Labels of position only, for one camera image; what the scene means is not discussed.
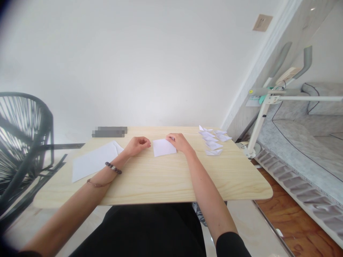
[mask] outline wrist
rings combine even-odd
[[[132,157],[125,149],[118,156],[127,160]]]
[[[184,155],[186,156],[186,158],[197,156],[197,154],[195,153],[195,150],[193,148],[185,151]]]

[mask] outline gray sofa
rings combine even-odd
[[[301,94],[341,96],[343,84],[305,83]],[[343,103],[271,105],[258,143],[255,159],[343,248]]]

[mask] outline wooden table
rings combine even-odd
[[[153,140],[165,138],[170,132],[183,133],[225,201],[272,197],[269,183],[232,140],[218,142],[224,146],[220,156],[207,156],[205,149],[208,148],[198,131],[198,127],[129,127],[124,138],[92,138],[73,158],[113,140],[125,148],[133,136],[145,136],[152,143]],[[60,207],[94,175],[72,183],[72,169],[72,162],[67,162],[37,193],[34,206]],[[154,157],[152,144],[152,147],[131,158],[122,170],[122,175],[113,181],[101,205],[196,201],[182,152]]]

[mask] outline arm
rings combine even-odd
[[[111,161],[111,164],[121,169],[130,157],[150,146],[149,139],[134,137],[124,151]],[[105,185],[113,181],[116,176],[116,172],[105,166],[91,178],[90,182]],[[44,257],[55,256],[101,202],[109,186],[110,184],[103,187],[84,184],[58,209],[21,251],[35,251]]]
[[[216,245],[218,237],[226,232],[231,231],[238,234],[235,223],[221,195],[185,137],[182,134],[169,134],[166,139],[186,156],[195,197],[204,215],[214,244]]]

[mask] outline white paper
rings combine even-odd
[[[212,131],[213,129],[208,130],[208,129],[203,128],[202,126],[199,125],[199,130],[201,130],[201,131]]]
[[[117,149],[118,154],[120,154],[124,150],[124,148],[122,148],[116,141],[113,141],[113,144],[115,148]]]
[[[215,133],[216,136],[226,134],[226,131],[222,131],[222,130],[215,130],[213,132]]]
[[[215,139],[214,137],[203,137],[203,140],[205,141],[213,141],[213,142],[218,142],[217,139]]]
[[[207,131],[199,131],[199,133],[203,136],[203,137],[215,137],[215,135],[212,135],[210,132]]]
[[[166,139],[154,140],[153,148],[155,157],[176,153],[176,148]]]
[[[245,104],[245,106],[247,107],[260,107],[260,98],[261,96],[251,96],[249,97],[249,99],[247,100],[247,103]]]
[[[217,138],[222,141],[222,142],[225,142],[225,141],[228,141],[229,139],[231,139],[232,137],[228,137],[226,135],[217,135]]]
[[[206,141],[206,145],[213,151],[213,150],[216,150],[217,148],[220,148],[222,147],[222,145],[216,143],[216,142],[213,142],[213,141]]]
[[[110,162],[118,156],[117,147],[122,151],[123,148],[116,141],[112,141],[98,149],[75,158],[73,160],[72,183],[98,172],[105,167],[105,162]]]
[[[222,153],[222,151],[223,151],[222,149],[214,150],[214,151],[205,150],[206,155],[220,155]]]

